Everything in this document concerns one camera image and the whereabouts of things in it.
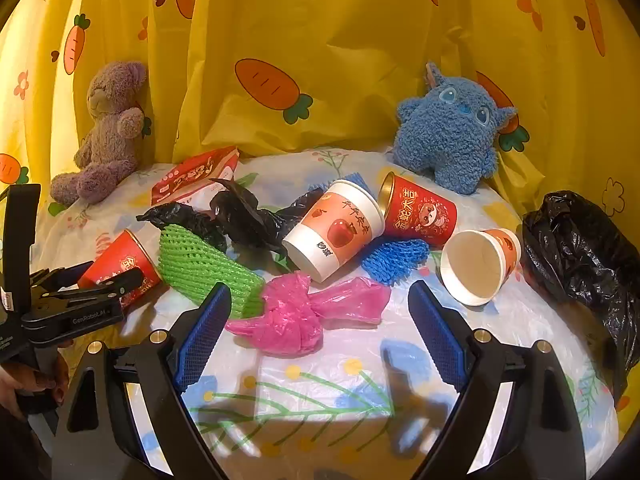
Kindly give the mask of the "person's left hand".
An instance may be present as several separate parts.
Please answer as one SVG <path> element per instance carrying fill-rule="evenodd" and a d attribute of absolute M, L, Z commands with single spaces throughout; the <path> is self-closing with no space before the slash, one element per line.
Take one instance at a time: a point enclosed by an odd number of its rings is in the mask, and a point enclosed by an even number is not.
<path fill-rule="evenodd" d="M 21 422 L 26 420 L 16 400 L 18 390 L 28 392 L 50 390 L 53 399 L 58 405 L 61 405 L 68 389 L 70 375 L 68 374 L 68 365 L 64 356 L 60 352 L 55 356 L 53 373 L 50 375 L 22 363 L 9 362 L 3 364 L 0 372 L 2 408 L 5 408 Z"/>

